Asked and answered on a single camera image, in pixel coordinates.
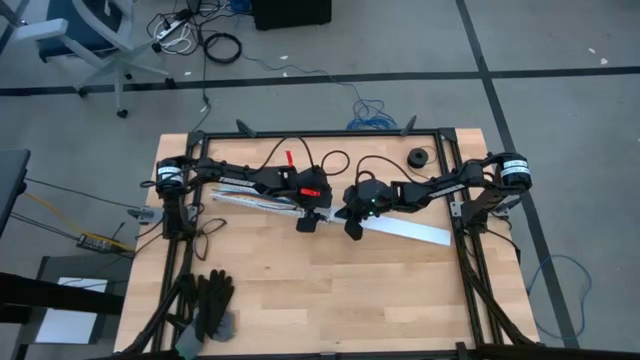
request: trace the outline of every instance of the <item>black roll of tape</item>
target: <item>black roll of tape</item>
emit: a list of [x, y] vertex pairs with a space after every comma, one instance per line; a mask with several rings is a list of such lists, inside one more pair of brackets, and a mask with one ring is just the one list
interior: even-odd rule
[[407, 156], [407, 163], [414, 169], [422, 169], [427, 161], [429, 161], [429, 155], [423, 148], [412, 149]]

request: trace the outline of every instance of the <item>wooden tabletop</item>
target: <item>wooden tabletop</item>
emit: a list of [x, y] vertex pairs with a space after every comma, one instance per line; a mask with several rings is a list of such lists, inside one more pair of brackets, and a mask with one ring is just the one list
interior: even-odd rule
[[[481, 130], [458, 129], [457, 136], [463, 161], [486, 156]], [[409, 150], [434, 146], [432, 138], [423, 136], [306, 140], [316, 164], [335, 149], [351, 157], [345, 173], [329, 178], [334, 205], [342, 204], [344, 189], [353, 183], [355, 163], [361, 157], [382, 155], [406, 167]], [[216, 160], [258, 167], [277, 141], [215, 140], [208, 154]], [[156, 160], [183, 155], [185, 144], [184, 134], [163, 135]], [[285, 150], [291, 150], [298, 169], [309, 165], [304, 148], [293, 139], [276, 151], [269, 165], [286, 164]], [[430, 161], [435, 160], [434, 150], [426, 150]], [[327, 159], [325, 168], [334, 172], [344, 164], [345, 160], [335, 155]], [[366, 160], [362, 169], [371, 170], [385, 182], [403, 179], [393, 166], [375, 159]], [[437, 161], [419, 173], [441, 175]], [[475, 189], [472, 196], [480, 192]], [[296, 232], [293, 217], [214, 202], [210, 186], [204, 187], [202, 203], [205, 211], [200, 224], [222, 217], [228, 226], [210, 236], [209, 255], [204, 262], [194, 258], [192, 272], [208, 274], [213, 268], [225, 269], [236, 285], [230, 304], [235, 337], [226, 343], [207, 340], [202, 354], [445, 350], [453, 349], [458, 341], [473, 348], [453, 240], [451, 246], [441, 246], [365, 230], [363, 239], [354, 242], [340, 224], [319, 224], [314, 234], [302, 234]], [[147, 204], [161, 206], [153, 189]], [[387, 215], [451, 230], [444, 198], [415, 214]], [[510, 236], [506, 223], [496, 218], [490, 217], [488, 226]], [[138, 247], [155, 234], [140, 239]], [[491, 234], [481, 235], [481, 240], [496, 300], [525, 335], [537, 340], [513, 248]], [[204, 241], [198, 239], [196, 246], [202, 248]], [[155, 241], [133, 262], [116, 350], [133, 341], [158, 304], [168, 244], [163, 239]], [[176, 271], [183, 249], [181, 245]], [[479, 298], [478, 303], [483, 332], [490, 339]], [[165, 334], [168, 347], [171, 333]]]

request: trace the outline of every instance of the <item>extension cord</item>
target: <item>extension cord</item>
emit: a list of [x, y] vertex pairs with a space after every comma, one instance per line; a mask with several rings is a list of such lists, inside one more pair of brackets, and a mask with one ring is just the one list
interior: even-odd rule
[[167, 36], [171, 35], [171, 33], [176, 31], [177, 28], [179, 28], [180, 26], [184, 25], [184, 23], [186, 23], [186, 22], [187, 22], [187, 20], [176, 20], [176, 21], [172, 22], [171, 26], [168, 29], [162, 30], [156, 36], [156, 40], [158, 40], [158, 41], [164, 40], [164, 38], [166, 38]]

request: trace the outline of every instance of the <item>black metal frame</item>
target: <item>black metal frame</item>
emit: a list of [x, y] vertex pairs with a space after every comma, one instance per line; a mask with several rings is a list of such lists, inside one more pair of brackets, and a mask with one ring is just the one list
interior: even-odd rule
[[[449, 166], [447, 164], [447, 157], [444, 151], [445, 148], [445, 139], [448, 141], [451, 151], [453, 154], [453, 161], [456, 168], [458, 168], [462, 164], [462, 159], [460, 157], [460, 149], [458, 147], [457, 137], [455, 129], [453, 128], [439, 128], [439, 129], [411, 129], [408, 136], [433, 136], [436, 150], [438, 152], [438, 162], [440, 165], [440, 171], [442, 174], [446, 174], [450, 171]], [[337, 130], [337, 131], [270, 131], [270, 132], [260, 132], [257, 133], [254, 138], [256, 139], [265, 139], [265, 138], [282, 138], [286, 136], [299, 136], [299, 137], [361, 137], [361, 136], [401, 136], [401, 130], [359, 130], [359, 131], [346, 131], [346, 130]], [[185, 154], [188, 157], [195, 157], [196, 146], [200, 146], [200, 153], [197, 156], [202, 159], [206, 158], [208, 153], [209, 144], [212, 140], [229, 140], [229, 139], [246, 139], [250, 138], [250, 136], [243, 133], [190, 133], [187, 138], [187, 146]], [[470, 198], [469, 192], [463, 192], [463, 199], [468, 200]], [[192, 205], [199, 206], [200, 200], [202, 196], [202, 187], [198, 187], [193, 195]], [[447, 196], [447, 201], [454, 201], [453, 194], [449, 194]], [[465, 235], [464, 231], [460, 227], [460, 223], [454, 220], [453, 214], [449, 213], [451, 218], [451, 223], [453, 227], [454, 239], [456, 242], [458, 258], [466, 257], [466, 243], [465, 243]], [[187, 249], [185, 249], [183, 265], [181, 268], [182, 271], [190, 271], [191, 262], [192, 262], [192, 249], [190, 249], [190, 242], [187, 242]], [[491, 283], [489, 281], [489, 276], [487, 272], [487, 265], [484, 259], [484, 253], [482, 251], [482, 246], [480, 244], [480, 239], [477, 234], [472, 236], [472, 245], [474, 249], [475, 261], [477, 268], [479, 270], [479, 277], [482, 285], [491, 292]], [[162, 289], [160, 294], [160, 299], [163, 299], [169, 289], [171, 288], [173, 281], [173, 273], [175, 267], [175, 258], [177, 255], [178, 241], [170, 240], [169, 250], [167, 252], [167, 259], [165, 263], [165, 271], [164, 278], [162, 280]], [[467, 309], [469, 312], [469, 319], [471, 322], [471, 329], [473, 340], [476, 346], [485, 344], [484, 335], [482, 333], [482, 327], [480, 325], [480, 315], [478, 313], [478, 306], [476, 303], [475, 291], [473, 286], [468, 281], [467, 278], [462, 276], [465, 298], [467, 303]], [[182, 298], [178, 298], [178, 313], [182, 314], [184, 312], [184, 301]], [[502, 333], [500, 331], [500, 327], [491, 312], [488, 312], [488, 318], [491, 326], [492, 338], [496, 344], [502, 344]], [[160, 326], [156, 335], [153, 338], [152, 342], [152, 351], [160, 351], [162, 339], [164, 335], [164, 326]], [[174, 329], [172, 334], [172, 345], [175, 344], [179, 332], [177, 329]], [[400, 358], [423, 358], [423, 359], [462, 359], [466, 356], [466, 350], [464, 349], [464, 344], [452, 344], [455, 345], [456, 350], [431, 350], [431, 351], [399, 351], [399, 352], [366, 352], [366, 353], [340, 353], [333, 354], [331, 357], [336, 357], [339, 355], [340, 358], [353, 358], [353, 359], [365, 359], [365, 358], [389, 358], [389, 359], [400, 359]], [[246, 355], [246, 356], [200, 356], [199, 358], [216, 358], [216, 359], [292, 359], [292, 358], [300, 358], [300, 357], [309, 357], [315, 356], [317, 354], [265, 354], [265, 355]]]

